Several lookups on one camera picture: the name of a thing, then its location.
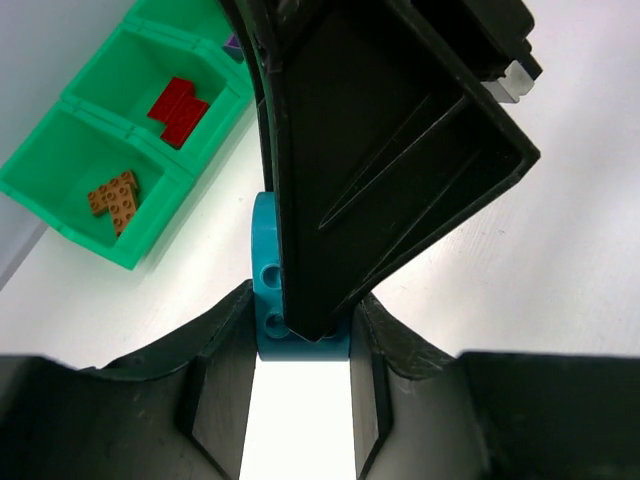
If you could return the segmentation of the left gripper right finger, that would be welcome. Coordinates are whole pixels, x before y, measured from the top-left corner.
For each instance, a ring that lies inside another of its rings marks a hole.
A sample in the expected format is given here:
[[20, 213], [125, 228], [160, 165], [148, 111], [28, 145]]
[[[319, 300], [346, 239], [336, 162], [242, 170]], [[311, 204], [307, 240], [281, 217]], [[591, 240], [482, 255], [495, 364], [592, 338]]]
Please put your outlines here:
[[635, 358], [451, 357], [373, 296], [351, 320], [360, 479], [635, 479]]

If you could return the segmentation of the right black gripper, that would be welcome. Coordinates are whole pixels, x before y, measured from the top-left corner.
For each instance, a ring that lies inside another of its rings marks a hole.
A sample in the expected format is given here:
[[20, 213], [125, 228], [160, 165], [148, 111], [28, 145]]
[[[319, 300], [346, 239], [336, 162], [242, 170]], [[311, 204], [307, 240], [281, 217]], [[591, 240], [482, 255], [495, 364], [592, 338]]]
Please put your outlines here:
[[275, 195], [286, 325], [321, 339], [540, 153], [482, 86], [542, 73], [521, 0], [225, 1]]

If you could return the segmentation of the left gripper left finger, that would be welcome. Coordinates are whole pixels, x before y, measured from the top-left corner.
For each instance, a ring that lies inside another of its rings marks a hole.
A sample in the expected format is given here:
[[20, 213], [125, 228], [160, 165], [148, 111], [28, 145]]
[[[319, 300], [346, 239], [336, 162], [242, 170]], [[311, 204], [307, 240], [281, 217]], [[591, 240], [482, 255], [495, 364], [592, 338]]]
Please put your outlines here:
[[102, 368], [1, 360], [5, 479], [236, 479], [256, 365], [254, 292]]

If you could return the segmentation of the teal rounded lego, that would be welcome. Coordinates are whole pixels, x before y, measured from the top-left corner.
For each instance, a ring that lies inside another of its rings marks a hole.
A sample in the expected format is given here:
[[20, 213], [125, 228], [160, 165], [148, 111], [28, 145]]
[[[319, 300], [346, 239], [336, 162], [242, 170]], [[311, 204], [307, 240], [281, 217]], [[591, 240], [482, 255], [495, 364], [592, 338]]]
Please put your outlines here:
[[251, 222], [251, 263], [258, 354], [267, 361], [345, 361], [350, 350], [350, 323], [318, 342], [309, 342], [285, 323], [276, 199], [272, 192], [256, 196]]

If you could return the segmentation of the red lego brick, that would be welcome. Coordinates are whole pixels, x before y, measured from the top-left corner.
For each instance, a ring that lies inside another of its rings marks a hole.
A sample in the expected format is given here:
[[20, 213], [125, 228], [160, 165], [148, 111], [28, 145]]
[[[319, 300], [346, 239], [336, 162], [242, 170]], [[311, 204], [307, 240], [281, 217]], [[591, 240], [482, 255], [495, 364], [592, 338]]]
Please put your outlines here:
[[147, 112], [147, 116], [165, 126], [160, 138], [171, 147], [180, 149], [209, 107], [208, 102], [196, 96], [192, 81], [173, 77]]

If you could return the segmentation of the brown lego plate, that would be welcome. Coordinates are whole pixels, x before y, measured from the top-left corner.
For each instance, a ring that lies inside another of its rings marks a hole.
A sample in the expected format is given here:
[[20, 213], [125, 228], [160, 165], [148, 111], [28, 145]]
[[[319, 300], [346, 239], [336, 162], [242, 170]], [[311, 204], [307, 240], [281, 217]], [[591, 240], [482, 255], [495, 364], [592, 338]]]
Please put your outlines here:
[[120, 237], [138, 210], [139, 185], [132, 170], [125, 170], [87, 194], [91, 213], [108, 214], [117, 237]]

